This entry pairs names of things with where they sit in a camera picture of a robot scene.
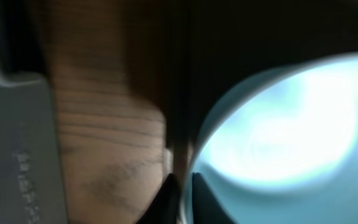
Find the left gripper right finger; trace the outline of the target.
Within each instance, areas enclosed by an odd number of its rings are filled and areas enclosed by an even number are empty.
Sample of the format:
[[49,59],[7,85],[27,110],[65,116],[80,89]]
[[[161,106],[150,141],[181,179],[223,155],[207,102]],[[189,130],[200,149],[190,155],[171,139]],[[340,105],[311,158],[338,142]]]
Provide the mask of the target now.
[[200,173],[192,176],[192,211],[194,224],[234,224]]

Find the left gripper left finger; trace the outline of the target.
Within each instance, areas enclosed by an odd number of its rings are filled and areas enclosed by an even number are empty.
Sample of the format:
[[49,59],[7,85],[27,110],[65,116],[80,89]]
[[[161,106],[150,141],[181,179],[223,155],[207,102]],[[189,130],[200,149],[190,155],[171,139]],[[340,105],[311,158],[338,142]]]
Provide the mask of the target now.
[[169,174],[137,224],[176,224],[181,196],[180,183]]

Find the light blue bowl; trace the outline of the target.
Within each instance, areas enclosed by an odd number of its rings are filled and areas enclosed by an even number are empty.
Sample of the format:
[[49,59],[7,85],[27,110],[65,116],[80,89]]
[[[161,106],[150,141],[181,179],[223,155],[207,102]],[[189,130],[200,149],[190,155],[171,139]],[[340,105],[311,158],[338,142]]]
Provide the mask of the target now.
[[255,73],[212,107],[179,203],[200,173],[234,223],[358,223],[358,52]]

